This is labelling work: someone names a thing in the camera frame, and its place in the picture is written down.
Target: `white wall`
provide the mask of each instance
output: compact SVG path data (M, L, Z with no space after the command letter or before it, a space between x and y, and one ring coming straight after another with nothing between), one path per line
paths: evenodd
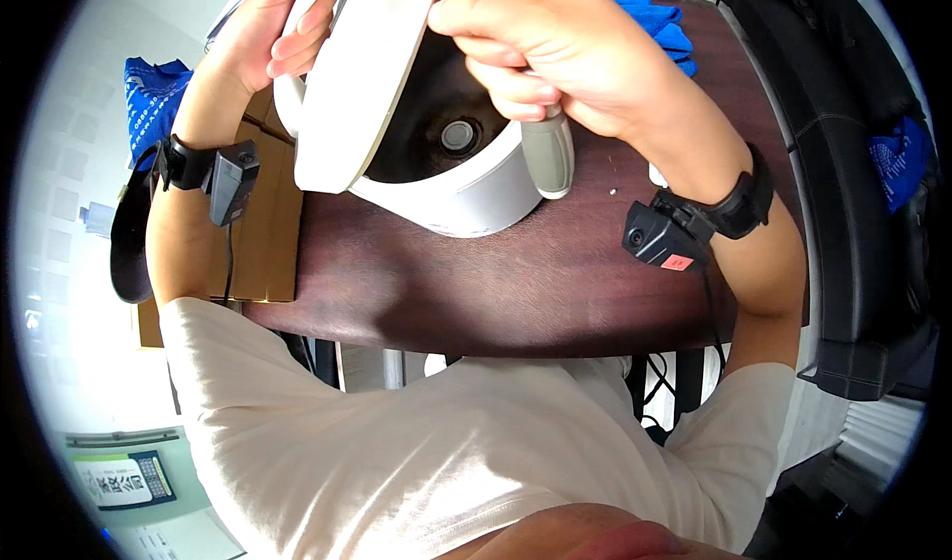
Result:
M34 401L56 431L177 423L164 353L135 352L130 306L113 292L110 242L76 221L115 207L128 179L125 58L195 66L227 0L85 0L34 103L21 152L14 305ZM27 310L34 314L27 331Z

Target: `white handle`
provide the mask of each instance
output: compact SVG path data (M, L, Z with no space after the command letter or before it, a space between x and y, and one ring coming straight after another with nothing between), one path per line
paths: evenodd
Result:
M288 14L285 30L282 36L291 34L301 16L307 12L317 0L295 0L292 11ZM297 138L300 128L301 111L303 109L304 83L295 75L283 74L274 79L274 108L281 118L288 134Z

